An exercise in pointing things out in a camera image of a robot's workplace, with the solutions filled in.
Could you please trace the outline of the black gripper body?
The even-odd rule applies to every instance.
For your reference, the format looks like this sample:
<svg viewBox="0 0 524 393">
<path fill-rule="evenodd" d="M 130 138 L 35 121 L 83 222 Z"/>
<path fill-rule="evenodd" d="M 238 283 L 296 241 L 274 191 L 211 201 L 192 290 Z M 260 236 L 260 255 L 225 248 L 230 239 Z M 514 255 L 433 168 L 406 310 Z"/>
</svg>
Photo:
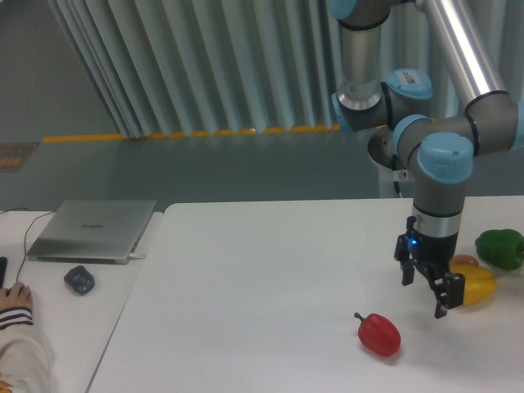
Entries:
<svg viewBox="0 0 524 393">
<path fill-rule="evenodd" d="M 411 215 L 406 221 L 405 235 L 409 238 L 410 256 L 414 268 L 428 279 L 442 278 L 449 271 L 449 261 L 454 255 L 458 234 L 431 237 L 415 228 L 417 219 Z"/>
</svg>

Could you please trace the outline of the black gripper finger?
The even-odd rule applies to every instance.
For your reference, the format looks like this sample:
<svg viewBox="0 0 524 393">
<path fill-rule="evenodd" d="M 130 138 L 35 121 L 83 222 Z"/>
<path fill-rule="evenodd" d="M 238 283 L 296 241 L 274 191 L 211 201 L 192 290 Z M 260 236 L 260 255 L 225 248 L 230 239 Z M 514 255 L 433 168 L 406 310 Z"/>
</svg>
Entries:
<svg viewBox="0 0 524 393">
<path fill-rule="evenodd" d="M 399 235 L 395 246 L 394 258 L 400 263 L 402 271 L 402 285 L 408 286 L 413 283 L 414 262 L 410 256 L 409 238 L 405 235 Z"/>
<path fill-rule="evenodd" d="M 465 277 L 461 273 L 447 272 L 442 278 L 430 279 L 430 288 L 436 298 L 435 318 L 443 318 L 447 311 L 463 305 Z"/>
</svg>

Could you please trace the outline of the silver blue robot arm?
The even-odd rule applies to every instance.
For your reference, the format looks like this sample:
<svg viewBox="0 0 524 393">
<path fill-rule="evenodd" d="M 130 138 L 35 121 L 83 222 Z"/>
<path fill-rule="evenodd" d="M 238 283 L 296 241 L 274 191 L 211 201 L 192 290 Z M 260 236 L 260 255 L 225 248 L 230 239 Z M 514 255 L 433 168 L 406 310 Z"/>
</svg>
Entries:
<svg viewBox="0 0 524 393">
<path fill-rule="evenodd" d="M 415 182 L 413 210 L 395 258 L 409 285 L 423 275 L 441 318 L 463 303 L 465 280 L 452 273 L 469 179 L 477 156 L 523 145 L 523 105 L 504 86 L 465 1 L 417 1 L 440 45 L 463 113 L 432 120 L 431 80 L 416 70 L 378 78 L 380 28 L 392 1 L 330 1 L 341 33 L 342 81 L 332 96 L 339 124 L 352 132 L 384 125 L 393 166 Z"/>
</svg>

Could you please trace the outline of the cream sleeved forearm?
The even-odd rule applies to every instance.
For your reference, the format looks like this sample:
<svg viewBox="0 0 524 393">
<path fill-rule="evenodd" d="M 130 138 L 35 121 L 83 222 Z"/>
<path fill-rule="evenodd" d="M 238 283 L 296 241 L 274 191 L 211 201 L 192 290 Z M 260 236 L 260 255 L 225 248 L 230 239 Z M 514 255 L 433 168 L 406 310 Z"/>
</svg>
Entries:
<svg viewBox="0 0 524 393">
<path fill-rule="evenodd" d="M 51 392 L 52 362 L 32 311 L 1 311 L 1 392 Z"/>
</svg>

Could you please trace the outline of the person's hand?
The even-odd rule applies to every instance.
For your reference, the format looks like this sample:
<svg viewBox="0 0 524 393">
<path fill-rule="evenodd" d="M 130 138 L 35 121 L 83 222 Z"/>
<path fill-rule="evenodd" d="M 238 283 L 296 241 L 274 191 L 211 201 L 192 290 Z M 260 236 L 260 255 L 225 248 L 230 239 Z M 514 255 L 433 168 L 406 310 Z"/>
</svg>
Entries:
<svg viewBox="0 0 524 393">
<path fill-rule="evenodd" d="M 22 282 L 16 282 L 10 288 L 3 287 L 0 292 L 0 306 L 2 313 L 14 309 L 24 309 L 32 312 L 34 302 L 31 288 Z"/>
</svg>

